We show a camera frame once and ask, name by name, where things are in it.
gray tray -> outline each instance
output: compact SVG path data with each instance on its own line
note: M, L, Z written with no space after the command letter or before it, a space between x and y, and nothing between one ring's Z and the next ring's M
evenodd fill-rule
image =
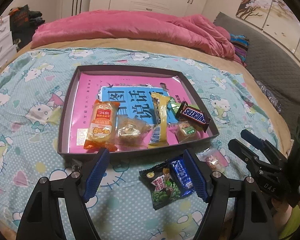
M80 161L91 160L95 153L71 153L69 152L69 140L70 140L70 124L72 111L74 106L74 100L77 93L77 88L79 84L79 78L81 73L86 73L90 75L133 75L133 76L149 76L149 77L178 77L187 92L190 101L189 104L194 104L199 107L199 109L208 114L211 118L210 113L205 107L204 103L200 99L199 95L190 84L188 79L178 71L153 68L153 67L141 67L141 66L123 66L123 65L89 65L89 66L78 66L74 72L71 82L66 93L66 98L64 102L64 107L61 115L61 122L59 127L59 137L58 137L58 153L66 160L71 161L72 159ZM207 129L209 135L208 138L203 138L195 140L192 142L169 145L165 147L157 147L152 149L142 149L142 150L132 150L132 151L121 151L112 152L111 159L120 158L131 158L136 156L151 155L151 154L162 154L165 152L171 152L175 150L182 150L188 147L195 147L199 144L211 141L213 138L219 135L219 131L211 119L209 127Z

pink comforter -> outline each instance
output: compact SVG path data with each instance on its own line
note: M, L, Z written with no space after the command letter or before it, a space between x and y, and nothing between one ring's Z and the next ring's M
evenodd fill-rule
M32 48L62 41L132 38L199 49L241 63L229 37L225 29L200 14L180 18L153 12L98 10L39 26L32 38Z

white dresser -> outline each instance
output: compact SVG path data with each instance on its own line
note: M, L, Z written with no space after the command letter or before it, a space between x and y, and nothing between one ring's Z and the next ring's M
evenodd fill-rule
M10 17L0 19L0 70L17 53L10 31Z

light blue bedsheet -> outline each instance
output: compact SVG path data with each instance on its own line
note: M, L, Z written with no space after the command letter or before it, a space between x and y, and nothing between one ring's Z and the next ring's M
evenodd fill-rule
M61 108L76 67L97 64L183 72L220 131L213 145L229 163L229 178L248 175L244 163L227 148L230 139L241 140L242 129L277 145L271 121L247 91L241 74L231 75L191 59L122 49L27 52L0 75L0 220L15 231L38 179L63 178L70 172L56 152ZM145 157L109 165L96 196L87 204L102 239L185 240L195 234L206 208L196 193L155 211L149 190L138 179L140 170L165 158ZM60 205L67 239L74 239L64 200Z

gray bedspread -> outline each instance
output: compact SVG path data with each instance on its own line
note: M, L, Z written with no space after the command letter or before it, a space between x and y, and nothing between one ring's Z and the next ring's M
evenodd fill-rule
M250 40L245 63L247 70L267 86L282 105L281 115L293 134L300 115L300 67L278 45L262 33L224 13L214 24L229 33L244 34Z

